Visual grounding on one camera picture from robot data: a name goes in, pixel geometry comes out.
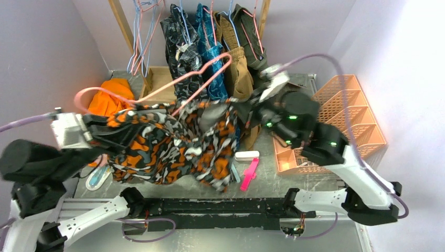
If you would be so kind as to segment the orange camouflage shorts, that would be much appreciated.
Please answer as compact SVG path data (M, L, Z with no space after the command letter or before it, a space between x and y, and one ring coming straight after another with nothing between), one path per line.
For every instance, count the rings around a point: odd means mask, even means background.
M127 148L108 156L113 180L170 185L190 175L224 192L237 150L237 124L231 100L192 101L184 107L160 103L119 111L108 118L110 128L140 130Z

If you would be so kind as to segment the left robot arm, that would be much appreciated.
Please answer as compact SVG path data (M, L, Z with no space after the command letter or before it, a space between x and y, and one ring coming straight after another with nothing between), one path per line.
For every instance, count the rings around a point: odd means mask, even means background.
M79 216L50 222L66 196L64 182L100 155L127 148L142 127L110 128L104 117L63 112L23 119L15 125L41 119L51 119L57 148L18 139L1 155L1 177L14 184L9 220L1 226L1 251L63 251L110 222L144 214L143 197L132 187Z

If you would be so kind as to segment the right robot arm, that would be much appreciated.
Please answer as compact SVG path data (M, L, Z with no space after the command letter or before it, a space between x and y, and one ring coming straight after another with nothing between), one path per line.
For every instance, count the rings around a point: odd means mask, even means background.
M352 138L337 127L320 122L320 104L310 96L288 91L278 104L261 100L259 94L234 103L246 125L262 125L285 146L301 148L308 161L326 168L341 178L346 188L311 192L290 188L283 202L289 217L323 211L344 214L349 219L376 226L395 223L409 211L400 210L402 185L388 182L374 172L360 157Z

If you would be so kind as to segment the tan brown shorts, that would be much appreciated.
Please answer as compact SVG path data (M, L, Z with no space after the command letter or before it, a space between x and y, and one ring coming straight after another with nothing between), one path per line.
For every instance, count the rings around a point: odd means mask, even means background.
M238 45L231 22L221 14L214 13L213 16L217 39L232 56L232 62L224 73L226 90L230 97L240 100L249 98L253 93L253 78L248 70L245 50Z

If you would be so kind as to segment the black grey patterned shorts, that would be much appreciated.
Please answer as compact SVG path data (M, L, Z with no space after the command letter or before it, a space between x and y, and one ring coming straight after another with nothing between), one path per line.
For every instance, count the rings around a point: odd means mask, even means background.
M187 14L177 5L170 5L170 15L160 22L165 38L165 57L172 79L199 71L203 60L198 52L199 36L187 19ZM177 100L187 100L204 84L202 75L193 75L174 85ZM194 98L209 99L207 89Z

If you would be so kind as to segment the blue patterned shorts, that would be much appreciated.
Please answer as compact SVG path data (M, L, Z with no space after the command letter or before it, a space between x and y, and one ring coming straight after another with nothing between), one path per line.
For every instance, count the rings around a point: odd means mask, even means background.
M197 5L194 28L198 34L197 49L203 63L219 56L223 51L223 46L217 39L216 25L208 6L201 3ZM211 100L228 98L223 73L210 82L207 86L207 92Z

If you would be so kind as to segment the dark olive green shorts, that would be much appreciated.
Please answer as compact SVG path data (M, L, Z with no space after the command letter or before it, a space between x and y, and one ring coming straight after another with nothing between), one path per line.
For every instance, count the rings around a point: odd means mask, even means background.
M253 14L239 4L235 5L230 18L235 25L239 45L244 48L248 70L253 78L254 86L259 87L263 84L260 72L268 68L269 64L266 49L262 46L261 39L258 36L256 21Z

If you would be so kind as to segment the light blue oval object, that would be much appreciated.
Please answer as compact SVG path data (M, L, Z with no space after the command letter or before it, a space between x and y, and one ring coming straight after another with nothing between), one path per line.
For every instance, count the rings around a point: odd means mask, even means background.
M108 164L95 169L88 177L85 183L86 189L89 191L97 191L112 173L112 169Z

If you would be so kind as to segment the white rectangular case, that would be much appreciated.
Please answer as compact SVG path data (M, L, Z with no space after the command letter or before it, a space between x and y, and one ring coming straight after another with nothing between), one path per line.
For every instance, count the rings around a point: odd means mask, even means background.
M259 151L238 151L235 153L236 161L252 161L260 156Z

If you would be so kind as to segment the pink plastic clip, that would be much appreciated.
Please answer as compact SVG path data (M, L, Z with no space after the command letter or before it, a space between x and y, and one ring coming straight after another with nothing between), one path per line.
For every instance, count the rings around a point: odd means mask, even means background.
M260 161L259 158L254 158L251 161L249 167L246 170L244 170L243 172L244 179L240 186L241 191L243 192L247 191L251 181L256 178L256 169L258 167L259 161Z

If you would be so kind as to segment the light blue stapler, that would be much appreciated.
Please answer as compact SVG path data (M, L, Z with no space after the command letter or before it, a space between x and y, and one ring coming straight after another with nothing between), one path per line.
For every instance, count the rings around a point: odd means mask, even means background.
M231 179L232 179L232 181L235 182L235 183L240 183L241 179L240 179L239 173L238 173L238 171L237 171L237 169L236 169L236 167L235 167L235 165L233 163L230 166L230 172L231 172Z

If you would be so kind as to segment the wooden clothes rack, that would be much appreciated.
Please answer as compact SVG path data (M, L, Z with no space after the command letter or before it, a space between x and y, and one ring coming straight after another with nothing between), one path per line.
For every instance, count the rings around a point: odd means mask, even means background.
M261 6L261 14L259 18L254 17L254 20L257 21L259 38L263 38L264 29L266 25L266 20L268 18L270 1L265 0L262 1ZM122 34L124 36L125 41L130 49L132 49L131 43L134 41L133 33L129 27L129 23L126 20L125 13L122 9L120 1L109 1L109 5L114 13L116 21L118 22ZM140 91L139 97L135 97L136 100L139 100L142 97L147 96L149 93L155 91L160 88L164 84L172 81L171 74L169 72L168 67L163 66L154 66L148 68L148 74L146 77L140 76L142 79L142 88ZM171 102L176 100L176 96L174 95L174 87L169 87L168 89L158 93L156 96L149 98L148 100L142 102L143 104L155 104L162 102Z

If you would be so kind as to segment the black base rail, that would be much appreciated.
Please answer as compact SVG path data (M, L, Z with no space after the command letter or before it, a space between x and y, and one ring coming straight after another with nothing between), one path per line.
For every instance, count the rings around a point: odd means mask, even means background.
M281 197L266 198L145 198L131 215L142 219L169 218L176 229L263 228L279 230L280 221L302 216L315 218L314 211L303 214L288 208Z

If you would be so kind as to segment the aluminium frame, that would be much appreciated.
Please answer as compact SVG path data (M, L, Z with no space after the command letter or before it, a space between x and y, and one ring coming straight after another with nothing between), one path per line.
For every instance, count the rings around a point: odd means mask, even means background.
M148 231L143 224L130 225L136 231L126 240L122 223L115 221L100 227L66 248L66 251L372 251L364 226L335 219L323 213L306 220L303 236L286 238L278 231L261 228L177 229L174 232Z

